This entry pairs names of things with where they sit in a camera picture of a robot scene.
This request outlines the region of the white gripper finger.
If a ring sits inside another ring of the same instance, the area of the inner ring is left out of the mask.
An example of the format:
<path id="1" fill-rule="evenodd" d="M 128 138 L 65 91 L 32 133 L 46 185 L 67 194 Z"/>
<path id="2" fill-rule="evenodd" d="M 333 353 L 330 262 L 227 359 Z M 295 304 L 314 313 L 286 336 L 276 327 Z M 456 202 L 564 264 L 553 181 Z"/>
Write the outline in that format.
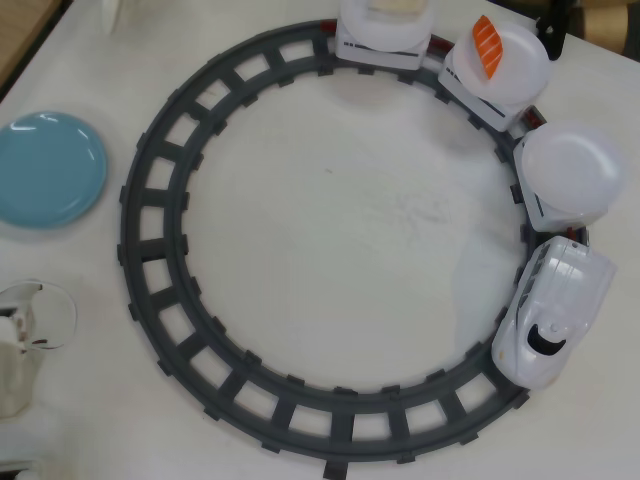
<path id="1" fill-rule="evenodd" d="M 38 353 L 1 345 L 1 415 L 19 416 L 31 405 Z"/>

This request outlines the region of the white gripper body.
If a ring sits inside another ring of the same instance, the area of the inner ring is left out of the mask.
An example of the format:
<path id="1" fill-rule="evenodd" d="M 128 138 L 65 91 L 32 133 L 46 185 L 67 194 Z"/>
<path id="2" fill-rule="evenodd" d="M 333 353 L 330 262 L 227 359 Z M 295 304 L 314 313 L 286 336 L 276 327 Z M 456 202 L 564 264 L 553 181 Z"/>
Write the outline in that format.
<path id="1" fill-rule="evenodd" d="M 1 343 L 25 348 L 33 334 L 32 301 L 37 287 L 9 287 L 1 292 Z"/>

